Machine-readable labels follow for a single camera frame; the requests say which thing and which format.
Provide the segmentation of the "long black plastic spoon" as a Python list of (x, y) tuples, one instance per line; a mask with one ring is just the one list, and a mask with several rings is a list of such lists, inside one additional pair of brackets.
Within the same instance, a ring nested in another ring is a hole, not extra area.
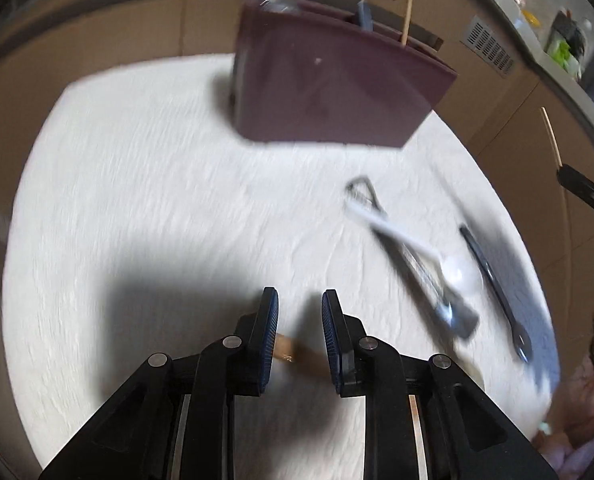
[(480, 267), (480, 272), (482, 272), (484, 278), (486, 278), (491, 292), (497, 299), (498, 305), (500, 306), (503, 315), (506, 317), (506, 321), (508, 321), (512, 346), (515, 350), (515, 353), (518, 355), (521, 361), (529, 364), (532, 362), (532, 358), (534, 357), (534, 354), (532, 353), (532, 341), (530, 340), (525, 327), (515, 318), (510, 306), (510, 302), (508, 298), (506, 298), (506, 294), (504, 293), (501, 283), (495, 274), (494, 268), (489, 263), (483, 252), (483, 249), (480, 247), (480, 244), (478, 244), (477, 240), (475, 240), (475, 237), (470, 229), (468, 229), (465, 224), (462, 224), (462, 226), (459, 228), (459, 231), (466, 244), (468, 244), (468, 248), (470, 248), (474, 258), (476, 259), (477, 264)]

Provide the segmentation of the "green vegetable bag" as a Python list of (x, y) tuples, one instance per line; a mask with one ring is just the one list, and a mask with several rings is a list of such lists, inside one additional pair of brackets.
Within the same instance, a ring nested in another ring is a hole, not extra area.
[(552, 39), (547, 54), (552, 60), (562, 67), (568, 74), (576, 76), (579, 70), (578, 59), (570, 53), (570, 45), (565, 39)]

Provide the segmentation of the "maroon plastic utensil holder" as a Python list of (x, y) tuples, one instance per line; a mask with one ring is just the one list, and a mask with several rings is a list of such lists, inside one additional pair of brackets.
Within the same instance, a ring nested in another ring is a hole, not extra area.
[(242, 0), (231, 95), (237, 132), (256, 142), (400, 148), (456, 72), (419, 41), (349, 12), (294, 0)]

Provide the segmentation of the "black utensil rack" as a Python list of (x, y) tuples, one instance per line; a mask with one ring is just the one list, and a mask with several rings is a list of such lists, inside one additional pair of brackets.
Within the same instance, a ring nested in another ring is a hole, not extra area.
[(559, 10), (551, 25), (551, 32), (559, 34), (570, 47), (575, 58), (583, 58), (588, 52), (588, 32), (586, 26), (576, 22), (570, 10)]

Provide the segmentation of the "black shovel-shaped spoon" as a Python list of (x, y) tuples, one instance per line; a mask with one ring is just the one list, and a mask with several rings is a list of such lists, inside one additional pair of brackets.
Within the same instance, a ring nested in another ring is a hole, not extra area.
[[(377, 211), (382, 212), (382, 214), (386, 214), (378, 201), (375, 188), (368, 177), (359, 176), (351, 179), (345, 185), (345, 191), (346, 200), (347, 198), (356, 198), (357, 200), (360, 200), (360, 202), (366, 203), (369, 208), (376, 209)], [(350, 212), (349, 214), (372, 229), (367, 222), (362, 221)], [(395, 244), (417, 281), (417, 284), (422, 287), (427, 300), (433, 308), (437, 320), (446, 327), (452, 336), (461, 340), (471, 339), (475, 334), (478, 324), (480, 324), (480, 316), (468, 303), (468, 298), (471, 298), (474, 295), (462, 296), (457, 294), (448, 286), (442, 284), (436, 273), (436, 269), (431, 263), (420, 256), (413, 255), (411, 249), (403, 246), (401, 243), (397, 242), (397, 240), (393, 240), (389, 236), (378, 233), (375, 229), (372, 230)]]

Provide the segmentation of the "white lace tablecloth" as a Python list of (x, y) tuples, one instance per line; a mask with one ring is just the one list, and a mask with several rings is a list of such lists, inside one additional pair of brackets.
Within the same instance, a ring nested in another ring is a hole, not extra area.
[[(187, 356), (233, 330), (264, 288), (279, 332), (323, 352), (320, 298), (401, 353), (457, 353), (526, 436), (560, 368), (544, 293), (515, 226), (448, 126), (428, 116), (402, 148), (260, 144), (227, 117), (232, 59), (108, 70), (68, 87), (16, 194), (3, 337), (27, 437), (46, 466), (152, 353)], [(534, 357), (523, 363), (495, 299), (471, 299), (468, 342), (431, 332), (402, 264), (345, 211), (368, 177), (393, 221), (471, 264), (468, 226), (495, 266)]]

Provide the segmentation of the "wooden spoon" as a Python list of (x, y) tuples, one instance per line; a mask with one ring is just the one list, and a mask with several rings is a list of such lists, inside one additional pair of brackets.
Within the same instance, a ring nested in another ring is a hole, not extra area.
[(275, 336), (273, 358), (291, 364), (297, 372), (304, 375), (326, 377), (329, 374), (326, 356), (282, 334)]

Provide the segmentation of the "small grey vent grille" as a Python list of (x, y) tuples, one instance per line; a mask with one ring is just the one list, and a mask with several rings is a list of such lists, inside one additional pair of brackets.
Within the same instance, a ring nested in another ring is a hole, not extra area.
[(518, 62), (509, 46), (477, 15), (471, 18), (468, 27), (463, 32), (461, 44), (491, 67), (500, 77), (510, 76)]

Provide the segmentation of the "silver metal spoon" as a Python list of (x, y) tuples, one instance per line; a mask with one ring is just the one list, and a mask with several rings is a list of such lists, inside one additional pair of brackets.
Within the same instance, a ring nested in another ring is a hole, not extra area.
[(296, 0), (262, 0), (262, 10), (273, 13), (298, 14), (299, 4)]

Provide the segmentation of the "yellow lid jar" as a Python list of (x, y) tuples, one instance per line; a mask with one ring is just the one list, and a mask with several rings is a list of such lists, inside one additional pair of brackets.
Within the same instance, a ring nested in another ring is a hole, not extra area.
[(540, 29), (541, 28), (541, 22), (539, 20), (539, 18), (536, 17), (535, 14), (533, 14), (532, 12), (523, 9), (522, 10), (522, 14), (526, 20), (526, 22), (529, 24), (529, 26), (532, 29)]

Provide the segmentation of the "wooden chopstick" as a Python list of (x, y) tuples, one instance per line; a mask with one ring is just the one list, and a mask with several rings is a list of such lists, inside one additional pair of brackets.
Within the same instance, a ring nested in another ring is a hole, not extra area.
[(401, 32), (401, 44), (405, 47), (408, 44), (410, 24), (412, 18), (413, 0), (405, 0), (405, 12), (403, 17), (403, 26)]
[(547, 130), (547, 135), (548, 135), (548, 138), (550, 141), (551, 150), (552, 150), (552, 153), (553, 153), (553, 156), (555, 159), (555, 166), (556, 166), (556, 168), (559, 169), (563, 165), (561, 152), (560, 152), (558, 140), (556, 140), (556, 136), (555, 136), (554, 130), (552, 128), (549, 114), (545, 107), (543, 107), (543, 106), (540, 107), (540, 114), (541, 114), (542, 121), (544, 122), (544, 128), (546, 128), (546, 130)]

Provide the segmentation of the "light blue plastic spoon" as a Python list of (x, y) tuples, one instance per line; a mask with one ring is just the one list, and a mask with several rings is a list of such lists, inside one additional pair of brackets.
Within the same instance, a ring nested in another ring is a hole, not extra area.
[(360, 0), (357, 3), (355, 21), (357, 22), (357, 25), (365, 32), (372, 32), (374, 29), (371, 7), (367, 1)]

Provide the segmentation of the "white plastic spoon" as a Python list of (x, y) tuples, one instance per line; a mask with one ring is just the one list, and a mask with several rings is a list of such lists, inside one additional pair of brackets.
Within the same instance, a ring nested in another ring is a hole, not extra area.
[(442, 284), (462, 296), (473, 296), (482, 287), (480, 274), (464, 259), (459, 256), (450, 256), (439, 252), (423, 240), (419, 240), (403, 226), (387, 218), (386, 214), (369, 208), (366, 203), (356, 198), (345, 200), (346, 209), (361, 219), (378, 233), (389, 236), (403, 246), (411, 249), (413, 255), (420, 256), (431, 263)]

